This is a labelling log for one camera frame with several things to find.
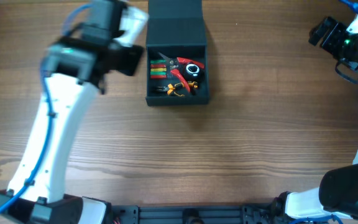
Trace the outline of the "clear case coloured screwdrivers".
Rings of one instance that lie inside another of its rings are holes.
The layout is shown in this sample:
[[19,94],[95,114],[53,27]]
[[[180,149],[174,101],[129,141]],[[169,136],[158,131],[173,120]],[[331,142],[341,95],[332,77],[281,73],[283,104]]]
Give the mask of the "clear case coloured screwdrivers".
[[150,61],[151,79],[164,79],[164,78],[171,78],[171,77],[172,75],[168,71],[167,63],[165,60]]

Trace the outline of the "red handled snips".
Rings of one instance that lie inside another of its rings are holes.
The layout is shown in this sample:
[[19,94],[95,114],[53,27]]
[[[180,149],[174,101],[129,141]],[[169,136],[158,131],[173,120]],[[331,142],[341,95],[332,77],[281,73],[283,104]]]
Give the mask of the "red handled snips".
[[167,57],[166,55],[164,55],[163,53],[159,52],[158,54],[166,61],[168,71],[170,72],[170,74],[173,75],[174,77],[178,78],[179,81],[182,84],[184,84],[184,87],[186,88],[186,90],[188,92],[190,92],[190,87],[188,85],[188,81],[186,81],[182,75],[183,66],[188,63],[193,63],[193,64],[198,65],[203,70],[205,70],[205,65],[201,62],[198,62],[196,60],[192,60],[189,58],[183,58],[183,57],[170,58],[170,57]]

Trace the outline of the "orange black pliers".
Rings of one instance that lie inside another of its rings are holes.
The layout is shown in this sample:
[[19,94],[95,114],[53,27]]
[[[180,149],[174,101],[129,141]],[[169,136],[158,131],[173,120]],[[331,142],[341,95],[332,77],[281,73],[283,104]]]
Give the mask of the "orange black pliers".
[[170,83],[166,86],[155,86],[152,87],[152,91],[154,93],[164,93],[168,96],[184,97],[187,95],[192,95],[194,93],[193,89],[198,89],[198,82],[188,82],[188,85],[190,87],[189,93],[186,91],[186,88],[182,83]]

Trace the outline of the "black white round coil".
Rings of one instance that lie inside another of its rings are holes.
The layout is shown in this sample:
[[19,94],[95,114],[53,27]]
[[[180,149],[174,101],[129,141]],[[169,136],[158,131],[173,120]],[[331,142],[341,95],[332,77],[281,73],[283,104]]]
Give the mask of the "black white round coil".
[[182,75],[186,81],[198,82],[203,79],[204,70],[196,64],[188,63],[183,66]]

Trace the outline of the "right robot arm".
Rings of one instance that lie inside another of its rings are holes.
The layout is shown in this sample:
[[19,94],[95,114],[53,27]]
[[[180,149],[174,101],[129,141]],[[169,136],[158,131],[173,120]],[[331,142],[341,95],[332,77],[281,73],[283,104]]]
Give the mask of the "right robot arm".
[[[344,1],[356,17],[347,26],[325,17],[310,31],[309,43],[319,45],[344,65],[358,72],[358,3]],[[358,85],[340,70],[336,73],[350,83]],[[322,223],[343,219],[358,220],[358,150],[352,165],[327,172],[319,187],[304,192],[285,192],[270,206],[273,217],[285,217],[288,223]]]

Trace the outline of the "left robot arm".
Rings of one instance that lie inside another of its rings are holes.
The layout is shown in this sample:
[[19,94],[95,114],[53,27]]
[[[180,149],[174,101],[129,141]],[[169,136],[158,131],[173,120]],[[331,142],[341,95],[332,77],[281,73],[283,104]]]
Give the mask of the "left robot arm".
[[105,75],[132,76],[143,48],[135,44],[148,14],[125,1],[91,1],[73,11],[40,62],[37,116],[21,162],[4,190],[0,215],[16,223],[114,223],[111,204],[65,192],[72,145],[87,109],[105,91]]

